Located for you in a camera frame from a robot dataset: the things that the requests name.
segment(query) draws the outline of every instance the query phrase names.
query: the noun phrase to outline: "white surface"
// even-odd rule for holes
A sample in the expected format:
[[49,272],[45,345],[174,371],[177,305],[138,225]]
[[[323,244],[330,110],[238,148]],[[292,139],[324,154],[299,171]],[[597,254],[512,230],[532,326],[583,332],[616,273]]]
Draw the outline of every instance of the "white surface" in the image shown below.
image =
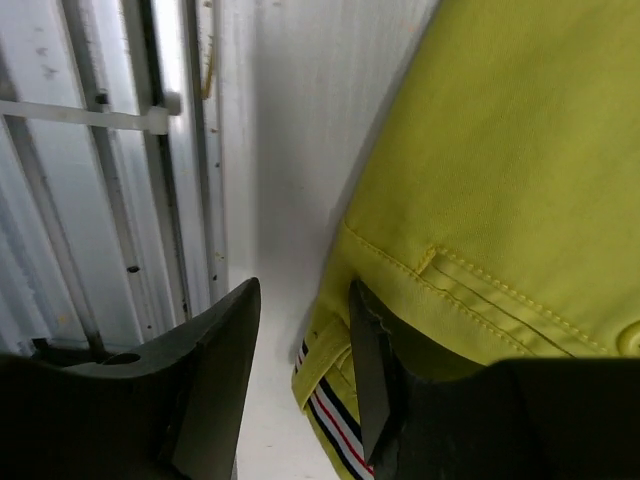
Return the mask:
[[222,0],[230,285],[257,276],[263,291],[240,480],[336,478],[293,400],[292,352],[367,134],[434,3]]

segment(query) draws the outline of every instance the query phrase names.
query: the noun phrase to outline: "black stripe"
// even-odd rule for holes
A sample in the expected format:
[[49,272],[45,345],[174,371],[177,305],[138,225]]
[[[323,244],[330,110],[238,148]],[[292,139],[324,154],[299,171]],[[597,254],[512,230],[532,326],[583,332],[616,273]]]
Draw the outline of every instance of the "black stripe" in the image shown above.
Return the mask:
[[311,414],[313,415],[313,418],[316,419],[316,423],[322,430],[322,433],[324,433],[324,436],[327,438],[327,440],[329,441],[333,449],[338,454],[338,457],[340,458],[340,461],[345,466],[345,468],[349,470],[349,473],[353,475],[353,478],[357,480],[364,480],[362,476],[356,471],[356,469],[353,468],[353,465],[351,465],[349,460],[347,460],[347,457],[345,457],[344,452],[340,449],[340,445],[338,444],[338,441],[335,439],[333,435],[331,435],[331,432],[329,432],[329,429],[326,427],[322,419],[320,419],[320,416],[318,415],[318,412],[316,412],[316,409],[313,406],[313,403],[309,401],[307,402],[307,405],[309,405],[309,410],[311,410]]
[[342,404],[338,396],[333,393],[333,390],[331,390],[331,387],[329,386],[329,382],[327,382],[324,377],[320,379],[320,386],[322,387],[324,394],[327,396],[331,404],[336,408],[336,410],[338,410],[338,413],[340,414],[342,419],[349,426],[349,429],[351,430],[353,435],[360,442],[362,442],[362,432],[360,431],[360,425],[358,424],[358,422],[356,422],[355,418],[351,416],[349,410],[347,410],[347,407]]

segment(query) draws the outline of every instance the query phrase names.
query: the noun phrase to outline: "button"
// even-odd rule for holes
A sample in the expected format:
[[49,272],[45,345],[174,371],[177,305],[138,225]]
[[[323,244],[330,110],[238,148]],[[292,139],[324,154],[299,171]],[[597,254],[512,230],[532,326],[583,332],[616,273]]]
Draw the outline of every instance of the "button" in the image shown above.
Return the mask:
[[622,331],[618,337],[618,351],[625,356],[640,357],[640,322]]

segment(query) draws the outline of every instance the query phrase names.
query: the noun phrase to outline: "red stripe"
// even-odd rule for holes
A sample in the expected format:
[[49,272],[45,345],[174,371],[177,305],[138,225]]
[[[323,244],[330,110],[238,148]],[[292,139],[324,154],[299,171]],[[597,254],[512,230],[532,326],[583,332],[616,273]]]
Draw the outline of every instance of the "red stripe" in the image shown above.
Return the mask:
[[358,452],[356,452],[355,448],[353,448],[353,445],[351,445],[351,443],[349,442],[349,440],[347,440],[347,437],[345,436],[345,434],[342,432],[342,429],[340,428],[340,426],[338,425],[338,422],[336,422],[336,420],[333,418],[333,415],[331,415],[331,412],[329,412],[329,410],[327,409],[327,407],[325,407],[322,403],[322,401],[320,400],[320,397],[318,397],[318,395],[316,394],[316,392],[313,392],[313,396],[316,399],[316,402],[318,402],[318,405],[320,405],[320,408],[322,409],[322,411],[325,413],[325,415],[329,418],[329,420],[331,420],[331,423],[333,423],[333,426],[336,427],[336,430],[338,430],[338,433],[340,434],[340,436],[342,437],[342,439],[344,440],[344,443],[347,444],[347,447],[349,447],[349,451],[353,454],[354,457],[356,457],[356,459],[358,460],[358,462],[360,463],[360,465],[362,465],[364,468],[367,469],[367,471],[373,475],[373,469],[367,465],[364,461],[364,459],[358,454]]

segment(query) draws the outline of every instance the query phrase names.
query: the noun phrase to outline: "striped trim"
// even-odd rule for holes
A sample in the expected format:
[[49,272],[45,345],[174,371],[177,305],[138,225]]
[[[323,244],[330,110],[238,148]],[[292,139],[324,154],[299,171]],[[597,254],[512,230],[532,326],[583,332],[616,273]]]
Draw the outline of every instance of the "striped trim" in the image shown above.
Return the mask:
[[[296,357],[296,372],[308,351],[307,345],[303,342]],[[333,392],[326,379],[320,380],[307,405],[349,473],[357,480],[374,480],[373,469],[364,461],[360,425]]]

